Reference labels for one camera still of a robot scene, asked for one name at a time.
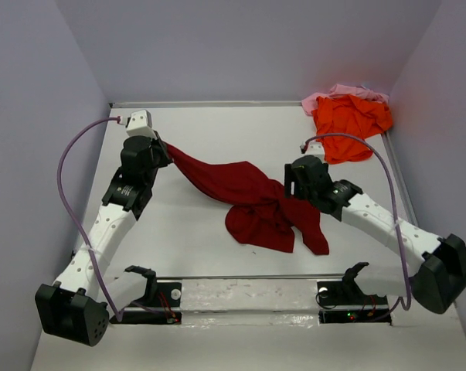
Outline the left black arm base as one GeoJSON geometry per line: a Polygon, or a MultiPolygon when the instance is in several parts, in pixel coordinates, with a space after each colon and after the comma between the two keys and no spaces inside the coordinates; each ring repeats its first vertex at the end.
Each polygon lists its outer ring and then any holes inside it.
{"type": "Polygon", "coordinates": [[[179,325],[182,323],[182,282],[161,280],[150,268],[131,265],[109,284],[121,317],[115,325],[179,325]]]}

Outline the dark red t shirt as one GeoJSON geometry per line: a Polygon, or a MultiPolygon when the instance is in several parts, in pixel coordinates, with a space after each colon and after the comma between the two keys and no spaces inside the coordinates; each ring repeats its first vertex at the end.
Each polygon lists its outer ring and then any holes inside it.
{"type": "Polygon", "coordinates": [[[178,170],[211,199],[231,206],[225,227],[238,243],[291,254],[293,229],[314,255],[328,255],[320,212],[309,202],[284,195],[284,186],[250,162],[209,164],[167,145],[178,170]]]}

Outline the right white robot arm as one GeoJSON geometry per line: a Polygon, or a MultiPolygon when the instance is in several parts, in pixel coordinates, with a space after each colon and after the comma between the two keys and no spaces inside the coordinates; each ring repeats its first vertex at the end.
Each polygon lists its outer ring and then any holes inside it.
{"type": "Polygon", "coordinates": [[[401,260],[404,294],[443,314],[466,288],[466,245],[455,234],[440,237],[403,220],[348,180],[332,180],[328,164],[305,155],[284,166],[286,196],[309,202],[372,237],[401,260]]]}

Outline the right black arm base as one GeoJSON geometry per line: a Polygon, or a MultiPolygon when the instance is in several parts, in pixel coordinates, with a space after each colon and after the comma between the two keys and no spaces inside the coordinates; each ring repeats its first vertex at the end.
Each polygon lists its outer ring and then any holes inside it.
{"type": "Polygon", "coordinates": [[[358,273],[369,264],[360,262],[346,270],[342,278],[319,281],[315,301],[322,325],[384,323],[391,325],[386,296],[364,294],[355,282],[358,273]]]}

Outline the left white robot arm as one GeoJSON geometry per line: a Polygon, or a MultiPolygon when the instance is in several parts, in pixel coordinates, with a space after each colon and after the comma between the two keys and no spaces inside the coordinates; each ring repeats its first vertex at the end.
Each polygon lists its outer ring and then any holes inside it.
{"type": "Polygon", "coordinates": [[[121,165],[104,194],[83,244],[53,284],[41,284],[35,303],[43,331],[95,346],[111,318],[122,319],[129,305],[148,305],[158,292],[156,273],[131,265],[109,284],[103,276],[121,242],[152,197],[160,168],[170,165],[166,144],[156,131],[132,135],[123,143],[121,165]]]}

